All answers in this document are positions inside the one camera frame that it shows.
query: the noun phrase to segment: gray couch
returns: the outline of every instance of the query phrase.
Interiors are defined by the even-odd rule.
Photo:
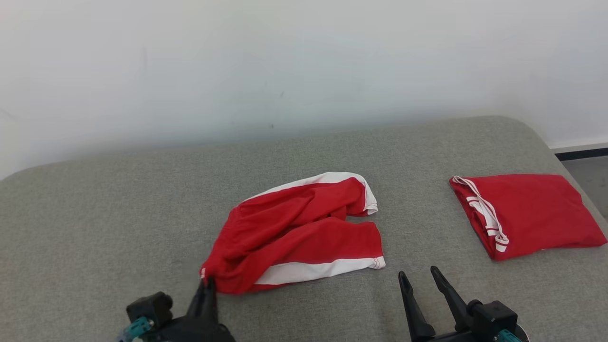
[[[219,295],[237,341],[409,341],[404,270],[438,333],[454,322],[429,272],[465,301],[499,299],[533,341],[608,336],[608,248],[491,261],[448,179],[558,173],[538,135],[504,117],[61,162],[0,182],[2,341],[112,341],[125,306],[156,291],[185,313],[232,207],[326,171],[363,175],[387,266],[245,296]],[[608,225],[585,194],[585,204]]]

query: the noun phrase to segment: white stripe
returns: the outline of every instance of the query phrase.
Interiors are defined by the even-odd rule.
[[[364,268],[379,270],[386,266],[384,256],[363,259],[338,259],[327,263],[287,262],[270,266],[256,281],[258,285],[279,285],[311,281]]]
[[[509,238],[507,238],[506,234],[502,231],[502,226],[498,221],[498,216],[496,215],[496,210],[494,209],[492,203],[486,201],[482,197],[473,181],[467,180],[466,178],[462,178],[460,176],[454,176],[452,180],[458,184],[468,186],[470,190],[477,195],[478,201],[475,201],[475,198],[467,197],[467,202],[469,202],[470,206],[472,206],[486,218],[486,229],[498,228],[498,233],[496,233],[496,231],[493,229],[487,230],[488,236],[495,237],[494,240],[496,241],[496,250],[498,252],[506,251],[506,246],[509,244]]]
[[[365,207],[363,209],[367,210],[368,215],[372,215],[373,213],[378,211],[378,202],[376,201],[376,197],[371,192],[370,186],[367,184],[367,181],[363,176],[358,175],[357,173],[352,172],[325,172],[317,176],[304,178],[303,180],[293,181],[291,183],[283,184],[281,186],[273,187],[270,190],[266,190],[261,194],[257,194],[255,196],[249,197],[247,200],[250,200],[255,197],[259,197],[262,195],[270,194],[272,192],[277,192],[285,189],[289,189],[290,187],[310,185],[310,184],[334,184],[339,183],[341,181],[345,181],[349,178],[356,178],[363,186],[365,187]]]

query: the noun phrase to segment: white wall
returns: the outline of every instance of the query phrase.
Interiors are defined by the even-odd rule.
[[[602,0],[0,0],[0,178],[91,153],[503,114],[608,142]]]

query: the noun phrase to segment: floor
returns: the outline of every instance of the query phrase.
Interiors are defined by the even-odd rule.
[[[608,220],[608,156],[562,162]]]

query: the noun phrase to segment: folded red shorts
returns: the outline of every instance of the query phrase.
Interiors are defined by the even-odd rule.
[[[471,226],[496,261],[606,243],[581,194],[560,175],[454,176]]]
[[[221,293],[239,294],[285,284],[385,267],[373,222],[346,216],[378,211],[363,177],[327,172],[272,188],[230,212],[201,279]]]

